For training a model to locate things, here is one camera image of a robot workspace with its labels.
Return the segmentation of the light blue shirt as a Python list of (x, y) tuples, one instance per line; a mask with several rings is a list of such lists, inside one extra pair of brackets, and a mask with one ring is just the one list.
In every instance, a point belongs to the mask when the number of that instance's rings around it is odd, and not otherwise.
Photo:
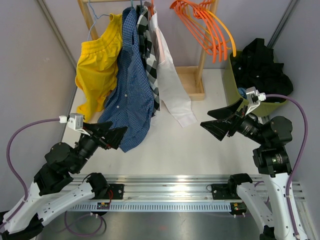
[(244, 99), (247, 98), (247, 94), (246, 94), (247, 89), (246, 89), (246, 88), (238, 87), (237, 90), (238, 90), (238, 93), (239, 93)]

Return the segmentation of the black garment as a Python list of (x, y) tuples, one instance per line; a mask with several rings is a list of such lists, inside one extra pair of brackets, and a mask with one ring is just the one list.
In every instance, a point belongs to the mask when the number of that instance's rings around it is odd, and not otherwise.
[(255, 87), (260, 93), (288, 96), (293, 90), (290, 78), (283, 73), (283, 63), (274, 62), (274, 50), (263, 38), (255, 38), (239, 58), (231, 61), (237, 88)]

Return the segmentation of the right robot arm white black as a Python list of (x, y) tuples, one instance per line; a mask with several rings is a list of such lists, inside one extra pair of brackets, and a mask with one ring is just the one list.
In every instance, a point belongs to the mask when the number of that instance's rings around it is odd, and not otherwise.
[(219, 141), (240, 133), (259, 144), (252, 151), (253, 161), (266, 187), (270, 206), (256, 192), (253, 180), (247, 173), (231, 175), (227, 193), (244, 202), (259, 229), (259, 239), (306, 240), (308, 235), (293, 194), (294, 168), (285, 148), (293, 139), (292, 122), (283, 116), (276, 116), (267, 123), (259, 123), (247, 106), (240, 108), (242, 102), (239, 99), (227, 107), (208, 111), (213, 120), (203, 121), (200, 125)]

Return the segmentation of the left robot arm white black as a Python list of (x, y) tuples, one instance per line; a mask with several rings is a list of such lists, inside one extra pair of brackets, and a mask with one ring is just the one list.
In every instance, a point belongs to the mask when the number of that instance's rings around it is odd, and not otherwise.
[(112, 122), (85, 123), (82, 116), (60, 116), (57, 121), (80, 133), (71, 147), (58, 142), (45, 155), (46, 163), (36, 173), (29, 187), (23, 182), (24, 196), (9, 211), (1, 212), (0, 235), (4, 240), (31, 240), (61, 213), (91, 199), (112, 197), (110, 185), (102, 173), (90, 173), (75, 189), (57, 197), (79, 174), (98, 148), (117, 149), (127, 127), (112, 128)]

